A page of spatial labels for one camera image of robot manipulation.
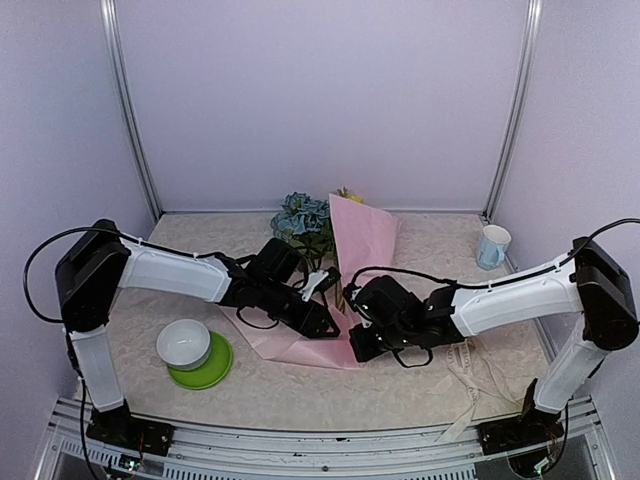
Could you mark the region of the pink wrapping paper sheet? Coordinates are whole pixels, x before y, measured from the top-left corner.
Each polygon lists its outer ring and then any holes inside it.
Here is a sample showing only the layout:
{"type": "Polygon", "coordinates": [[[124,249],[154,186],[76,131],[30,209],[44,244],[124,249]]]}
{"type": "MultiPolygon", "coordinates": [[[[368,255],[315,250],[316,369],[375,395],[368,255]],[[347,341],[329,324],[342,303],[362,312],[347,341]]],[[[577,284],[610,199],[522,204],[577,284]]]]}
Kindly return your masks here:
{"type": "MultiPolygon", "coordinates": [[[[392,264],[400,230],[395,216],[335,194],[329,196],[328,203],[337,245],[334,259],[342,286],[364,267],[392,264]]],[[[341,334],[332,339],[307,339],[283,324],[270,330],[251,328],[242,324],[231,309],[223,310],[254,352],[264,360],[341,370],[359,369],[361,365],[349,344],[348,332],[360,323],[360,317],[348,306],[331,306],[329,312],[341,334]]]]}

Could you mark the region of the blue fake flower bunch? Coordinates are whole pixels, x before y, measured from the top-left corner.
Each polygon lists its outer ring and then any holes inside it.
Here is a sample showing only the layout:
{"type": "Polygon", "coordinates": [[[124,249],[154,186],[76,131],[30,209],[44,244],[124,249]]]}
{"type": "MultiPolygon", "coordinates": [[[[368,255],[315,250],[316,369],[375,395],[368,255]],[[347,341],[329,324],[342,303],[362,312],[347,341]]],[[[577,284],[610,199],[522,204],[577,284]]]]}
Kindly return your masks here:
{"type": "Polygon", "coordinates": [[[301,253],[313,269],[318,269],[335,250],[327,200],[314,199],[306,193],[291,193],[271,219],[270,227],[275,238],[301,253]]]}

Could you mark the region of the yellow fake flower stem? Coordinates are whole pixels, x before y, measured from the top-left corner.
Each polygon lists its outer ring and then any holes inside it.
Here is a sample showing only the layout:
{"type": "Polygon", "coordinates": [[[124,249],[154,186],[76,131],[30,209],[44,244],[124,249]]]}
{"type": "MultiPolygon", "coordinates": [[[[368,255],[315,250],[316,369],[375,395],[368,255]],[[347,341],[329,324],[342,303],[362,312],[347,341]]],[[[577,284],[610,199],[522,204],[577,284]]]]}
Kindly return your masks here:
{"type": "Polygon", "coordinates": [[[336,190],[336,194],[339,197],[349,199],[349,200],[351,200],[353,202],[356,202],[356,203],[359,203],[359,204],[363,204],[364,203],[364,200],[360,195],[356,194],[355,192],[353,192],[352,190],[349,190],[346,187],[337,189],[336,190]]]}

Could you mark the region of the pale pink fake flower stem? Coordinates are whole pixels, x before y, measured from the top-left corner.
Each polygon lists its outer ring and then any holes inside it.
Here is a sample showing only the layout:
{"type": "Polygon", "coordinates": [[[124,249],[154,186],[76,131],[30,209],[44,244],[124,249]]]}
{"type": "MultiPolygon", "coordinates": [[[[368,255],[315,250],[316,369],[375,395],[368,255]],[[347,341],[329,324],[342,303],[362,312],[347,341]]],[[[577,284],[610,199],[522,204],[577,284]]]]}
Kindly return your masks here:
{"type": "Polygon", "coordinates": [[[334,305],[335,308],[344,314],[346,312],[347,303],[343,295],[343,285],[340,280],[335,284],[335,293],[334,293],[334,305]]]}

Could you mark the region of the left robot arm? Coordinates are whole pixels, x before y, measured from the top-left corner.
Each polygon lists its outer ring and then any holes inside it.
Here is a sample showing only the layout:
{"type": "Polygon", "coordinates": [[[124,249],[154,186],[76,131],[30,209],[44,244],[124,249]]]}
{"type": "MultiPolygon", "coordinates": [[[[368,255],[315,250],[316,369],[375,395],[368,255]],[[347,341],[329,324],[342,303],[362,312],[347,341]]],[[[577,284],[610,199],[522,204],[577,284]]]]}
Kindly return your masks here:
{"type": "Polygon", "coordinates": [[[120,385],[107,329],[135,292],[183,296],[238,312],[255,309],[307,339],[340,334],[328,307],[313,298],[338,280],[337,271],[305,271],[303,285],[292,285],[303,258],[282,240],[272,238],[257,253],[231,257],[155,245],[122,232],[110,219],[75,231],[79,240],[55,267],[61,320],[93,419],[118,444],[133,443],[140,424],[120,385]]]}

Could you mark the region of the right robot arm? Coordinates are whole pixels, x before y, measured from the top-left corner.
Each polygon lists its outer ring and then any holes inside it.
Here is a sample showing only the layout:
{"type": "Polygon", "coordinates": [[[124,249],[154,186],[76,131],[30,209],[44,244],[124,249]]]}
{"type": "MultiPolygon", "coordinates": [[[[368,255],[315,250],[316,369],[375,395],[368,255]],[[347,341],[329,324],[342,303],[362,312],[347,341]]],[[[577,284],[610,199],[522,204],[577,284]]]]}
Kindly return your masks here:
{"type": "Polygon", "coordinates": [[[346,303],[362,321],[349,332],[356,360],[368,362],[415,346],[426,351],[461,343],[498,327],[533,318],[576,313],[573,333],[547,373],[527,392],[515,416],[514,438],[535,442],[570,397],[612,352],[631,345],[639,320],[628,274],[589,237],[551,262],[484,284],[439,280],[424,300],[383,268],[365,285],[349,283],[346,303]]]}

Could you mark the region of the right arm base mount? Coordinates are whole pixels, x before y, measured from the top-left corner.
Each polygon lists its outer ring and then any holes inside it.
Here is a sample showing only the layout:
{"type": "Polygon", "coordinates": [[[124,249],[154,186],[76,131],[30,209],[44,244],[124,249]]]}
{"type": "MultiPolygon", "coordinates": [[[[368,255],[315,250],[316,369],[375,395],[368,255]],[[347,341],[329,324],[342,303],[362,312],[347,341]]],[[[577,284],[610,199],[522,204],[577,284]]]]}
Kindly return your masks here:
{"type": "Polygon", "coordinates": [[[564,435],[560,415],[546,413],[483,422],[477,429],[484,455],[517,450],[564,435]]]}

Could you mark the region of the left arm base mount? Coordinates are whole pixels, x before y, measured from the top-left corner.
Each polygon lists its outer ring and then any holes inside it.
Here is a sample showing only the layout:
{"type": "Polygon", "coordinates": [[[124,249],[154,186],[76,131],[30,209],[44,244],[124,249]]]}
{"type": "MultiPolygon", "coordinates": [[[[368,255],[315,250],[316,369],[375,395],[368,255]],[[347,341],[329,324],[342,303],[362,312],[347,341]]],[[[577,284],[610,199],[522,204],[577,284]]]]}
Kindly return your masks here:
{"type": "Polygon", "coordinates": [[[86,434],[88,438],[108,445],[165,457],[171,446],[174,427],[164,422],[105,413],[92,417],[86,434]]]}

